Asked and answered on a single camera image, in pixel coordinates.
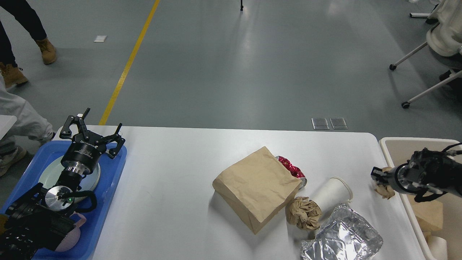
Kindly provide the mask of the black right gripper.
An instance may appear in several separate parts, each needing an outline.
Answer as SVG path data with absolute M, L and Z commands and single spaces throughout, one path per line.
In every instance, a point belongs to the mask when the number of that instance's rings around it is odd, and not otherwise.
M 414 194 L 414 186 L 411 181 L 404 177 L 405 170 L 408 164 L 404 163 L 397 167 L 373 167 L 371 170 L 371 178 L 380 185 L 390 185 L 395 191 L 400 194 Z

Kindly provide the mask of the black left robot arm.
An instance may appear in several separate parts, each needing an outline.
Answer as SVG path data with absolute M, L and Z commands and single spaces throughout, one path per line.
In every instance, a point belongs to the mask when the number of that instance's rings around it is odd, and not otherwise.
M 70 115 L 44 144 L 1 209 L 2 260 L 87 260 L 95 250 L 125 166 L 117 126 L 103 136 Z

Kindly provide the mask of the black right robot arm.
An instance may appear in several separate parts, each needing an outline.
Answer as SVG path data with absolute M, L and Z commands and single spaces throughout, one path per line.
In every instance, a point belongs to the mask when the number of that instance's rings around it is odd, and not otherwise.
M 462 165 L 453 157 L 461 155 L 454 150 L 461 143 L 445 147 L 441 151 L 414 151 L 404 164 L 391 169 L 373 167 L 371 178 L 379 187 L 390 187 L 400 194 L 413 194 L 414 201 L 430 202 L 445 194 L 462 196 Z

